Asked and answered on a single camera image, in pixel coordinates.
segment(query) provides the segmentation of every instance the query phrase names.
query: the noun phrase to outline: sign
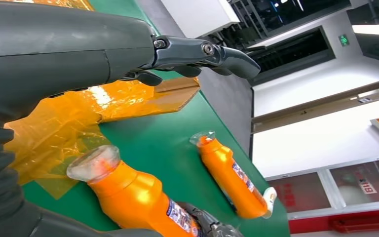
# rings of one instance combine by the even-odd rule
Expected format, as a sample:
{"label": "sign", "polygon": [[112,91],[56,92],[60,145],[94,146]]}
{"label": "sign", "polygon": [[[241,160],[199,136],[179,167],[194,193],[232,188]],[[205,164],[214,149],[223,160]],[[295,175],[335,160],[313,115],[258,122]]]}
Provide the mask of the sign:
{"label": "sign", "polygon": [[345,46],[349,45],[349,40],[346,37],[346,35],[339,36],[339,41],[341,42],[342,47],[345,47]]}
{"label": "sign", "polygon": [[364,177],[364,175],[362,175],[361,172],[356,171],[355,172],[355,176],[358,178],[358,184],[359,184],[361,190],[365,194],[376,194],[377,193],[377,191],[374,188],[374,186],[368,181],[368,179],[366,179]]}

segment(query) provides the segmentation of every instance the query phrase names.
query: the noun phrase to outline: black robotic arm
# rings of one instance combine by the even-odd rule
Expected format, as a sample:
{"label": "black robotic arm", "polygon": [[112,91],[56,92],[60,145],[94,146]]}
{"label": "black robotic arm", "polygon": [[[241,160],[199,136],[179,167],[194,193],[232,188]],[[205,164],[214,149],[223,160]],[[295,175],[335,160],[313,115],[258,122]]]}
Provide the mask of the black robotic arm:
{"label": "black robotic arm", "polygon": [[101,233],[24,200],[17,172],[7,168],[14,154],[7,122],[31,113],[46,97],[70,90],[138,79],[156,85],[147,71],[177,71],[194,77],[200,67],[240,77],[259,66],[245,54],[200,39],[156,37],[144,21],[48,5],[0,2],[0,236],[158,237],[146,230]]}

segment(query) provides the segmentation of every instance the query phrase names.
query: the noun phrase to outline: green workbench surface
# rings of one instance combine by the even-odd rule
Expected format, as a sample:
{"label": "green workbench surface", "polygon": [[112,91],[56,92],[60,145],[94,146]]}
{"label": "green workbench surface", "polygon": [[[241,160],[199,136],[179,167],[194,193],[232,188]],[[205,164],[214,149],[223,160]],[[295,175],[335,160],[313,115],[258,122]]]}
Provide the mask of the green workbench surface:
{"label": "green workbench surface", "polygon": [[[97,11],[147,19],[133,0],[90,0]],[[162,73],[165,79],[174,73]],[[265,220],[237,217],[226,197],[205,168],[197,148],[189,138],[203,130],[214,130],[221,143],[230,147],[239,163],[261,192],[268,184],[249,161],[231,133],[208,104],[202,93],[179,112],[133,118],[100,125],[102,133],[120,148],[121,158],[133,168],[151,173],[163,183],[167,195],[175,201],[190,202],[209,211],[220,221],[240,229],[245,237],[288,237],[286,211],[277,201],[273,216]],[[74,218],[97,230],[118,226],[105,216],[92,190],[78,183],[59,200],[36,182],[23,186],[27,200],[54,212]]]}

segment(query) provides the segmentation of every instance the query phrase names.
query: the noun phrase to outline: orange bottle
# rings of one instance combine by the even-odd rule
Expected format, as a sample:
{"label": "orange bottle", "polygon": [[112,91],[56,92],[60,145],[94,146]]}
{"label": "orange bottle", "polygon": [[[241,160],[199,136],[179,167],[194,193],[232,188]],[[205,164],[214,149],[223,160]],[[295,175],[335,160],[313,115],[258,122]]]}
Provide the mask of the orange bottle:
{"label": "orange bottle", "polygon": [[233,151],[216,139],[214,131],[197,133],[190,142],[197,145],[203,163],[240,217],[254,219],[268,212],[261,193],[234,161]]}
{"label": "orange bottle", "polygon": [[87,182],[103,212],[121,228],[155,230],[163,237],[202,236],[195,220],[162,191],[162,182],[128,166],[115,146],[80,157],[67,174]]}

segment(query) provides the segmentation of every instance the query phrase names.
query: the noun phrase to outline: green exit sign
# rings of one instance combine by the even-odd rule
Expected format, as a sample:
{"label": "green exit sign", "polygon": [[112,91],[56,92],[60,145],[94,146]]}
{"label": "green exit sign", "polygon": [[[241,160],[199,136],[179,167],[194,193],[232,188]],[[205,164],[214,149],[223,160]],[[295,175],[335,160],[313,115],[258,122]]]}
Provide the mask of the green exit sign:
{"label": "green exit sign", "polygon": [[348,45],[349,45],[349,40],[348,40],[348,38],[346,37],[346,35],[341,35],[341,36],[339,36],[339,41],[341,42],[342,47],[345,47],[345,46],[348,46]]}

